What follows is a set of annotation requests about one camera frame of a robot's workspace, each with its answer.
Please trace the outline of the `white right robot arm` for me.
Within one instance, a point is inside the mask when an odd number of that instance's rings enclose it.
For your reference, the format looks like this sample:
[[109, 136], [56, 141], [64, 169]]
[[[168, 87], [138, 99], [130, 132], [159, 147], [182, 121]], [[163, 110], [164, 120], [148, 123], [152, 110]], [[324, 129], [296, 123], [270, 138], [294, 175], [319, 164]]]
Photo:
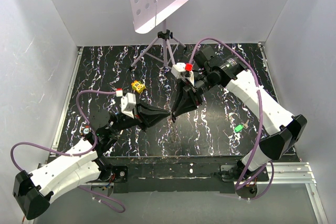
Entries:
[[307, 119], [302, 114], [293, 115], [262, 86], [256, 86], [253, 73], [237, 56], [222, 59], [207, 46], [195, 54], [194, 60], [201, 70], [197, 76], [190, 63], [177, 62], [172, 66], [171, 73], [177, 79], [172, 119], [196, 110], [202, 104], [202, 95], [215, 86], [233, 93], [262, 121], [268, 134], [228, 173], [229, 177], [251, 180], [263, 164], [279, 160], [300, 139]]

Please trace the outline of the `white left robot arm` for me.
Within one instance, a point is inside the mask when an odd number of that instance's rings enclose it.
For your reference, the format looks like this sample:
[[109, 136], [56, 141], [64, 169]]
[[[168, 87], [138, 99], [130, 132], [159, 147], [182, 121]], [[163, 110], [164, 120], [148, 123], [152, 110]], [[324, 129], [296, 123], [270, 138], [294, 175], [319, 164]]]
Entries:
[[119, 132], [133, 126], [146, 130], [171, 115], [170, 111], [139, 102], [133, 117], [113, 114], [95, 108], [90, 112], [91, 132], [64, 156], [32, 171], [19, 172], [14, 181], [13, 196], [28, 220], [43, 214], [58, 197], [90, 181], [106, 182], [117, 177], [104, 154], [117, 142]]

